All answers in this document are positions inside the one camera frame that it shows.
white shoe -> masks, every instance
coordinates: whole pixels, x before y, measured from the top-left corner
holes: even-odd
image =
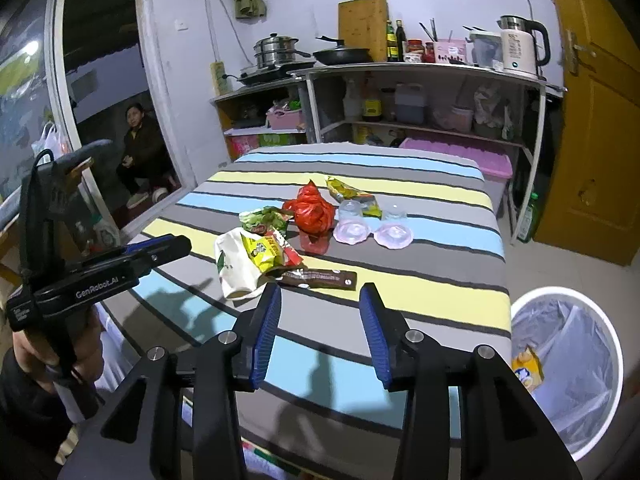
[[[144,193],[136,193],[134,196],[127,200],[127,209],[133,209],[138,204],[143,203],[147,198],[149,198],[149,193],[146,191]]]
[[[157,204],[165,196],[169,196],[169,190],[165,187],[156,187],[154,192],[151,194],[151,200],[153,200],[154,204]]]

human hand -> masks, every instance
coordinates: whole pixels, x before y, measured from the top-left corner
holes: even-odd
[[[78,358],[74,368],[88,383],[93,383],[100,378],[104,368],[100,341],[102,325],[94,307],[91,308],[87,318],[86,327],[73,341]],[[39,330],[14,332],[14,353],[18,365],[29,377],[49,393],[55,392],[53,383],[47,377],[46,365],[56,366],[60,359],[42,332]]]

cutting board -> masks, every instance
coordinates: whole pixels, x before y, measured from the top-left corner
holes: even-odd
[[[338,4],[338,37],[346,46],[368,48],[373,61],[386,61],[386,0]]]

white kettle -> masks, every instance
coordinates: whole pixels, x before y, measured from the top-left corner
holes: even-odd
[[[549,34],[540,22],[526,20],[519,16],[505,15],[498,20],[502,29],[502,60],[504,71],[528,77],[537,77],[537,67],[546,65],[551,60]],[[538,58],[533,31],[542,34],[545,45],[545,57]]]

frying pan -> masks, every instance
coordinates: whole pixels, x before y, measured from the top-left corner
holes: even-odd
[[[318,50],[314,52],[314,57],[325,65],[342,65],[348,63],[369,63],[372,61],[368,48],[356,48],[344,46],[344,40],[334,40],[326,36],[316,38],[316,40],[332,41],[337,43],[335,48]]]

